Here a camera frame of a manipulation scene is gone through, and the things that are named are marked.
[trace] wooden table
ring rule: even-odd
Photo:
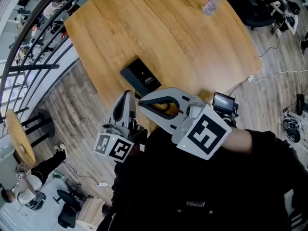
[[[120,70],[136,56],[161,88],[176,87],[209,99],[262,68],[245,26],[228,2],[207,16],[202,11],[206,1],[89,0],[65,21],[102,109],[108,110],[124,90],[132,90]],[[147,119],[138,113],[138,122],[147,127]]]
[[[28,126],[30,123],[39,119],[41,120],[40,123],[24,130],[24,126]],[[11,142],[17,153],[26,164],[30,167],[34,167],[36,164],[36,159],[32,147],[36,146],[46,138],[54,136],[54,124],[49,113],[46,110],[41,109],[38,111],[36,116],[21,123],[15,112],[12,109],[8,109],[6,111],[6,122],[8,124]],[[43,131],[45,134],[36,141],[30,143],[27,134],[30,134],[39,128],[44,128]]]

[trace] black handrail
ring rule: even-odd
[[[47,43],[44,44],[44,47],[42,47],[40,53],[38,54],[38,56],[35,58],[35,60],[33,61],[33,63],[31,63],[30,65],[25,65],[25,62],[27,60],[27,58],[29,57],[30,53],[32,52],[33,48],[35,47],[35,45],[37,45],[39,43],[39,39],[41,38],[41,36],[48,30],[49,26],[53,23],[53,21],[60,15],[60,13],[62,13],[66,8],[68,8],[69,6],[71,6],[72,2],[75,0],[68,0],[60,9],[55,11],[55,14],[53,14],[53,16],[51,16],[51,18],[46,22],[46,24],[44,25],[44,27],[42,28],[41,32],[39,33],[39,35],[36,37],[36,39],[34,40],[34,42],[32,43],[31,47],[29,47],[28,52],[26,54],[26,56],[24,57],[23,61],[21,62],[20,65],[18,66],[12,66],[17,51],[20,48],[22,42],[24,41],[24,38],[27,36],[27,34],[29,33],[31,27],[33,26],[34,22],[36,21],[36,19],[43,13],[44,9],[52,2],[53,0],[41,0],[38,5],[34,8],[34,10],[32,11],[32,13],[30,14],[29,18],[27,19],[26,23],[23,26],[22,31],[20,32],[20,34],[18,35],[15,43],[12,45],[11,51],[9,53],[8,59],[6,61],[4,70],[3,70],[3,74],[1,76],[1,83],[0,83],[0,102],[1,102],[1,106],[6,106],[5,112],[7,111],[9,104],[13,103],[13,110],[16,107],[17,101],[21,100],[18,109],[16,110],[16,113],[21,113],[21,116],[23,115],[24,111],[28,109],[28,104],[31,101],[33,95],[35,94],[36,90],[38,89],[38,87],[40,86],[40,84],[42,83],[42,81],[44,80],[44,78],[47,76],[47,74],[51,71],[51,69],[55,69],[58,68],[58,61],[72,48],[72,44],[70,44],[65,50],[63,50],[63,52],[60,54],[60,56],[52,63],[52,64],[48,64],[48,61],[54,56],[54,54],[59,50],[59,48],[66,42],[66,40],[69,38],[68,36],[66,36],[65,38],[63,38],[60,42],[60,44],[57,45],[57,47],[55,47],[53,49],[53,51],[49,54],[49,56],[44,60],[42,65],[37,65],[36,63],[38,62],[38,60],[40,59],[40,57],[42,56],[42,54],[44,53],[44,51],[48,48],[48,46],[53,42],[53,40],[61,33],[62,29],[65,28],[64,25],[60,26],[60,28],[54,33],[54,35],[48,40]],[[29,74],[31,72],[31,70],[35,70],[38,69],[38,71],[36,72],[34,78],[32,79],[31,83],[29,84],[29,87],[26,84],[26,81],[29,77]],[[42,69],[47,69],[47,71],[44,73],[43,77],[39,80],[38,84],[36,84],[35,87],[33,87],[37,77],[39,76],[39,74],[41,73]],[[22,83],[18,83],[17,79],[18,76],[23,73],[24,75],[24,79],[22,81]],[[9,87],[6,87],[6,81],[8,77],[14,77],[13,83],[12,85],[10,85]],[[22,91],[22,89],[24,87],[27,87],[26,93],[24,94],[23,98],[19,97],[20,93]],[[16,96],[15,99],[11,100],[12,97],[12,93],[13,90],[18,90],[18,94]],[[3,102],[2,103],[2,98],[3,98],[3,92],[4,90],[11,90],[8,100],[7,102]],[[2,117],[2,114],[0,113],[0,123],[3,123],[5,120],[5,115],[3,114],[4,117]]]

